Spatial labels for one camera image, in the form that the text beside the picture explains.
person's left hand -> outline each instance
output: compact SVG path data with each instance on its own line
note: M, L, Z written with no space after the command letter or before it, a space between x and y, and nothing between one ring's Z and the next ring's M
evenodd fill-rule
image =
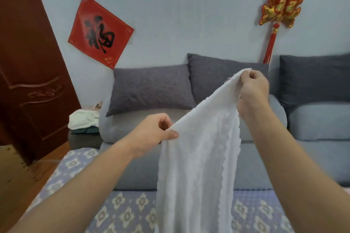
M128 143L134 158L143 156L162 140L178 138L175 131L166 131L172 122L166 113L158 113L147 116L124 141Z

black calligraphy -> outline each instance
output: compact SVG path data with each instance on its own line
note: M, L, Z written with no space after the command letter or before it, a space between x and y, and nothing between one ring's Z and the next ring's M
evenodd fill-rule
M89 45L94 46L96 49L102 49L106 54L107 51L104 47L111 48L113 46L115 34L114 32L104 32L105 25L103 24L103 18L96 15L94 17L94 23L89 20L85 20L85 26L89 28L89 32L86 35L86 39L89 39Z

wooden floor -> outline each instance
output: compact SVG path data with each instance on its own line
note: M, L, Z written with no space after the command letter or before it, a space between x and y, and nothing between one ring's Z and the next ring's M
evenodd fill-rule
M11 145L0 147L0 233L20 219L68 151L66 142L28 167Z

door panel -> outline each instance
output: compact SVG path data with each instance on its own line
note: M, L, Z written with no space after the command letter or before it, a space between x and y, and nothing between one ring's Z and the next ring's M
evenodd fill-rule
M41 0L0 2L0 105L39 159L67 141L80 104Z

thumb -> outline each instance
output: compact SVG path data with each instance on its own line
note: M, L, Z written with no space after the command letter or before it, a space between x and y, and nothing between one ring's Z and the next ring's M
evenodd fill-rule
M247 83L250 80L250 75L249 75L249 71L244 71L240 77L241 82Z
M163 131L162 140L172 140L178 138L178 132L175 131Z

